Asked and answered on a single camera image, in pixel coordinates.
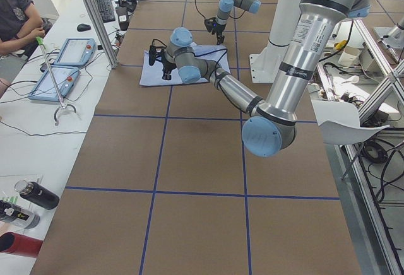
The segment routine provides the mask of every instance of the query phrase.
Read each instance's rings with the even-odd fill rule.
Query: yellow object
[[[335,48],[336,50],[341,50],[342,47],[343,47],[344,45],[346,45],[346,44],[347,44],[347,40],[342,40],[341,42],[335,44],[335,45],[334,45],[334,48]]]

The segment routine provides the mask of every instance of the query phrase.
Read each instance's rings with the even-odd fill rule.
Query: white table
[[[95,30],[77,32],[79,23],[92,26],[82,0],[72,0],[64,13],[56,21],[50,32],[44,38],[47,52],[55,48],[61,48],[66,38],[91,37],[97,45],[100,44]],[[118,20],[105,24],[107,33],[119,29]],[[32,58],[41,55],[37,49]],[[14,81],[38,80],[42,73],[39,66],[43,58],[29,62],[17,75]],[[58,112],[59,126],[54,125],[53,115],[58,104],[34,103],[24,98],[17,102],[1,103],[0,116],[2,121],[23,129],[29,133],[47,134],[53,132],[83,131],[86,132],[93,117],[94,109],[102,94],[110,71],[109,62],[102,54],[93,64],[87,67],[93,75],[93,80],[88,89],[77,102],[72,104],[77,109],[73,112]],[[85,88],[89,75],[81,70],[80,78],[76,82],[68,98],[75,99]],[[33,84],[17,84],[15,86],[20,93],[28,93]],[[8,90],[0,102],[6,102],[20,98],[15,92]],[[62,136],[27,136],[22,132],[8,128],[0,124],[0,176],[36,174],[42,176],[41,184],[61,195],[69,178],[74,161],[78,155],[85,134],[65,134]],[[24,234],[43,240],[48,231],[54,215],[54,210],[48,211],[36,205],[32,210],[40,217],[39,225],[31,230],[25,230]],[[35,259],[20,257],[17,255],[0,254],[0,270],[2,275],[29,274]]]

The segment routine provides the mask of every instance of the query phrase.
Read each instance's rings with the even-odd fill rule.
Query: black bottle
[[[39,223],[39,216],[16,204],[0,201],[0,221],[31,229]]]
[[[20,180],[15,184],[14,189],[20,193],[22,198],[33,202],[46,210],[51,210],[59,204],[59,197],[57,195],[36,182]]]

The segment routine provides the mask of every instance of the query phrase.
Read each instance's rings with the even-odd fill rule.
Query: mouse
[[[87,24],[79,24],[77,26],[77,31],[79,31],[79,32],[87,31],[87,30],[90,30],[90,29],[91,29],[91,26],[87,25]]]

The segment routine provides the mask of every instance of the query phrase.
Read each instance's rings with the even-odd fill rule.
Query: black shirt
[[[25,10],[31,0],[0,0],[0,38],[11,40],[28,20]]]

